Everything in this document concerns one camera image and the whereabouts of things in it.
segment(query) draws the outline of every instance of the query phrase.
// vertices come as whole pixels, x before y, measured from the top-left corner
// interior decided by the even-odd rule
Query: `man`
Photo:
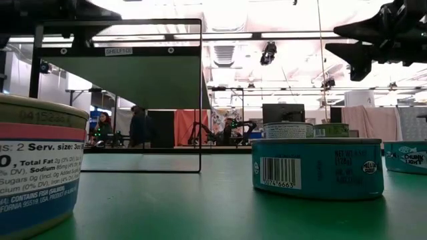
[[[130,127],[129,147],[133,148],[150,148],[151,140],[155,135],[153,121],[151,117],[145,115],[145,109],[139,106],[131,108],[133,117]]]

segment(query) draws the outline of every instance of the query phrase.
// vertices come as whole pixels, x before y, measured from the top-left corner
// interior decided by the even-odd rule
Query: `person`
[[[108,140],[108,135],[113,133],[113,128],[111,127],[111,118],[109,117],[108,113],[101,112],[94,133],[98,134],[97,141],[104,142]]]
[[[150,148],[151,141],[155,136],[155,129],[151,117],[145,115],[145,109],[139,106],[133,106],[131,111],[133,117],[129,131],[129,147]]]

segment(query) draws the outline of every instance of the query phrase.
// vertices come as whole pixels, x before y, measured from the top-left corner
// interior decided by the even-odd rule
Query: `fluorescent light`
[[[147,40],[164,40],[165,35],[140,35],[140,36],[102,36],[102,37],[93,37],[95,42],[104,42],[104,41],[147,41]]]
[[[249,39],[252,33],[204,33],[203,39]]]
[[[64,39],[63,37],[44,37],[43,43],[72,43],[73,37]],[[34,37],[11,37],[9,43],[34,43]]]
[[[252,33],[204,33],[203,39],[250,39]],[[199,40],[200,34],[175,34],[174,39]]]
[[[95,36],[92,38],[96,43],[106,42],[106,41],[149,41],[149,40],[164,40],[165,35],[140,35],[140,36]],[[64,39],[62,37],[44,37],[43,43],[72,43],[74,37],[69,39]],[[18,43],[18,44],[32,44],[34,43],[34,37],[11,37],[9,43]]]
[[[320,32],[313,32],[313,33],[262,33],[262,38],[313,38],[313,37],[320,37]],[[333,33],[333,32],[326,32],[322,33],[322,37],[340,37],[339,35]]]
[[[173,36],[174,39],[185,39],[185,40],[197,40],[200,39],[200,34],[179,34],[179,35],[174,35]]]

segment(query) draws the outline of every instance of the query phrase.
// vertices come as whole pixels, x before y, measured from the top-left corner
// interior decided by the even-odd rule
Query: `black shelf frame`
[[[58,33],[75,33],[77,31],[84,31],[91,27],[111,27],[114,25],[199,25],[199,46],[189,47],[131,47],[133,49],[132,56],[198,56],[199,57],[199,118],[202,116],[202,97],[203,97],[203,70],[202,70],[202,50],[203,50],[203,26],[201,19],[130,19],[130,20],[113,20],[113,21],[44,21],[40,22],[35,27],[34,45],[33,45],[33,59],[31,63],[31,76],[29,97],[38,98],[39,96],[39,82],[40,82],[40,64],[43,57],[106,57],[105,49],[114,47],[94,47],[94,48],[52,48],[43,47],[43,36],[45,29],[49,29]],[[115,57],[129,57],[129,55],[119,55]],[[126,151],[133,153],[148,153],[148,154],[167,154],[166,149],[127,149]],[[174,171],[174,170],[106,170],[106,169],[82,169],[84,173],[200,173],[201,172],[201,156],[202,145],[199,142],[198,148],[194,149],[194,154],[199,155],[199,165],[197,170],[189,171]],[[174,151],[173,154],[188,154],[188,151]]]

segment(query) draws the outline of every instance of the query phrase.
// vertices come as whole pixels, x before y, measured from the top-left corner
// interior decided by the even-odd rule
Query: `tuna can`
[[[331,200],[362,200],[384,190],[380,139],[257,139],[255,188]]]
[[[27,239],[73,212],[89,115],[0,94],[0,239]]]
[[[427,174],[427,141],[387,141],[384,155],[390,171]]]
[[[313,137],[311,123],[281,122],[264,124],[266,139],[309,138]]]
[[[349,137],[348,124],[326,123],[314,125],[314,137]]]

